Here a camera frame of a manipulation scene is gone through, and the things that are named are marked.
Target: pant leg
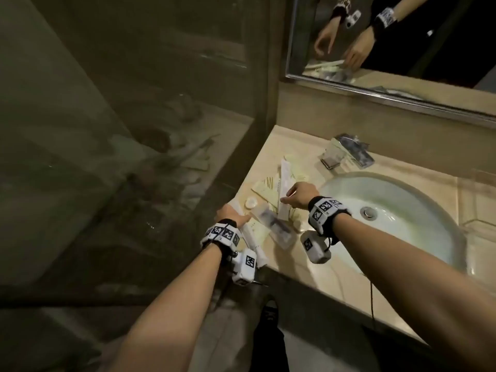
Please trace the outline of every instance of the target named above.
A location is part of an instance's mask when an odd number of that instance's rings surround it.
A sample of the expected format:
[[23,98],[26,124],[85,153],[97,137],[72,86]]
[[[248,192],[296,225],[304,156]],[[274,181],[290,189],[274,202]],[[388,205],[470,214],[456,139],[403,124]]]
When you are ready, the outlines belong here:
[[284,334],[273,324],[259,323],[253,332],[250,372],[289,372]]

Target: white sink basin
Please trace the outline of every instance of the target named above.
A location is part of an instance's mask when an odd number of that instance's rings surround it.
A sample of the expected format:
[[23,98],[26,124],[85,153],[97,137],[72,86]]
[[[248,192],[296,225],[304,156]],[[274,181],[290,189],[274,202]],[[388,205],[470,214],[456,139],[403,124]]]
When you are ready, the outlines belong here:
[[[326,182],[320,194],[343,202],[353,218],[466,271],[462,231],[447,212],[414,187],[382,175],[351,173]],[[362,273],[343,244],[332,246],[331,252]]]

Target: mirror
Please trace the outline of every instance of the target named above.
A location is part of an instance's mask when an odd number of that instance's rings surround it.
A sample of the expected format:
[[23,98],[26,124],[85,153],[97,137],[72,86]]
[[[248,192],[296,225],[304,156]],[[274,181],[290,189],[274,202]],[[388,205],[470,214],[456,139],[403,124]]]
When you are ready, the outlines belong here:
[[494,121],[496,22],[482,14],[495,7],[496,0],[294,0],[286,75]]

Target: mirror frame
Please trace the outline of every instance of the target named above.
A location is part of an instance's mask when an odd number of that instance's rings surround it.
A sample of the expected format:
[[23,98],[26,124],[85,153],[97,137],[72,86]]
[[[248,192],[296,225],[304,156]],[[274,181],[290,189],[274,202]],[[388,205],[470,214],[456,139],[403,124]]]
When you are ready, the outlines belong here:
[[293,48],[296,17],[298,14],[299,0],[292,0],[287,3],[287,19],[289,23],[288,41],[286,45],[285,62],[283,62],[284,78],[288,82],[294,82],[301,86],[316,88],[331,93],[353,96],[359,99],[379,103],[387,106],[393,106],[404,110],[418,113],[424,113],[441,118],[450,118],[457,121],[467,122],[469,124],[483,126],[486,128],[496,129],[496,115],[485,112],[470,111],[464,108],[445,106],[442,104],[431,103],[426,100],[417,100],[403,98],[400,96],[385,94],[369,90],[363,87],[357,87],[340,82],[332,82],[319,78],[307,77],[299,74],[289,73],[291,51]]

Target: forearm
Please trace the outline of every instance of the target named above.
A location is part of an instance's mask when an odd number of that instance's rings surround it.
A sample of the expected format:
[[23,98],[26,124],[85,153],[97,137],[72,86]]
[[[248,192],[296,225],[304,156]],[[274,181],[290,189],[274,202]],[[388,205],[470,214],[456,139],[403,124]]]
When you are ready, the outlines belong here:
[[436,257],[346,214],[333,230],[365,275],[428,344],[480,370],[495,368],[494,300]]
[[131,328],[111,372],[188,370],[221,257],[210,244],[164,289]]
[[394,8],[394,15],[398,22],[404,20],[410,13],[427,0],[401,0]]

